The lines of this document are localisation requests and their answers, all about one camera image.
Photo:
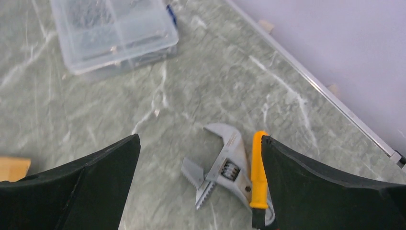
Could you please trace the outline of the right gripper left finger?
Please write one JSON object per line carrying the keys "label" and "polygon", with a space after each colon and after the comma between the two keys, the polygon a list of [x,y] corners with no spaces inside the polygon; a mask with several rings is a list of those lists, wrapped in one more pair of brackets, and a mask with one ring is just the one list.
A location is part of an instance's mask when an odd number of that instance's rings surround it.
{"label": "right gripper left finger", "polygon": [[133,134],[53,169],[1,182],[1,229],[118,229],[140,147]]}

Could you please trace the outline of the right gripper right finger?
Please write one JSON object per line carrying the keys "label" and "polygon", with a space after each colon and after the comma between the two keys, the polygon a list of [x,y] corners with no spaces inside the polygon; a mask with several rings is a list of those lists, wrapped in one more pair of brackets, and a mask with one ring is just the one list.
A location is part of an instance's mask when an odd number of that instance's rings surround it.
{"label": "right gripper right finger", "polygon": [[279,229],[405,229],[405,185],[335,169],[270,136],[261,151]]}

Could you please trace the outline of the gold card stack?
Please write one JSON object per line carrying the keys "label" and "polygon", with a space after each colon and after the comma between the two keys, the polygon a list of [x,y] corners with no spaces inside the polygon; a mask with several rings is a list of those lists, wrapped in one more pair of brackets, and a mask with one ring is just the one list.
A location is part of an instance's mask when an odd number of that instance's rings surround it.
{"label": "gold card stack", "polygon": [[24,178],[31,165],[28,158],[3,157],[0,158],[0,181],[16,182]]}

